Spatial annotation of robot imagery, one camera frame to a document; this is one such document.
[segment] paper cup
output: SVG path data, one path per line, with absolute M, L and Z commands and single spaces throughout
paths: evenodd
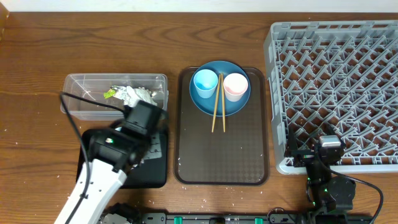
M 218 84 L 218 76 L 209 69 L 200 70 L 193 77 L 193 84 L 202 98 L 209 98 L 213 95 Z
M 239 73 L 227 75 L 223 84 L 225 97 L 231 102 L 240 100 L 249 87 L 247 78 Z

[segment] plastic bin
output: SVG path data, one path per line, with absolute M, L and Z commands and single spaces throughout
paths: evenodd
M 167 77 L 164 74 L 70 74 L 63 85 L 64 92 L 97 101 L 107 105 L 124 108 L 123 100 L 115 97 L 104 98 L 112 85 L 144 87 L 152 92 L 152 97 L 157 106 L 167 110 L 169 92 L 167 90 Z M 85 121 L 113 121 L 123 118 L 119 111 L 93 105 L 84 101 L 65 96 L 65 103 L 71 115 Z
M 277 22 L 264 55 L 280 173 L 306 173 L 284 157 L 288 127 L 308 149 L 323 122 L 347 145 L 332 169 L 398 172 L 398 21 Z

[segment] pink cup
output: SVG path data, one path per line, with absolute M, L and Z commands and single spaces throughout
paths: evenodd
M 240 100 L 249 87 L 247 78 L 239 73 L 227 75 L 223 85 L 225 97 L 231 102 Z

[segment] gray dish rack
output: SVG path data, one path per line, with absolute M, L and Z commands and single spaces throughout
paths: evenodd
M 347 147 L 332 169 L 398 172 L 398 21 L 277 22 L 264 42 L 275 163 L 288 128 L 300 149 L 329 123 Z

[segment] wooden table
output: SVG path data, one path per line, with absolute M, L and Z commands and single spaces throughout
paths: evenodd
M 58 100 L 69 73 L 164 73 L 169 79 L 167 183 L 161 189 L 119 190 L 111 205 L 180 213 L 304 211 L 311 206 L 306 177 L 277 172 L 272 141 L 271 176 L 263 186 L 182 188 L 172 171 L 177 76 L 185 67 L 219 59 L 265 74 L 262 44 L 273 22 L 376 19 L 398 14 L 12 12 L 0 43 L 0 223 L 53 223 L 74 188 L 79 144 Z M 107 123 L 77 120 L 81 132 L 101 124 Z M 383 190 L 378 223 L 396 220 L 398 174 L 354 176 Z M 375 190 L 357 185 L 353 212 L 373 215 L 378 202 Z

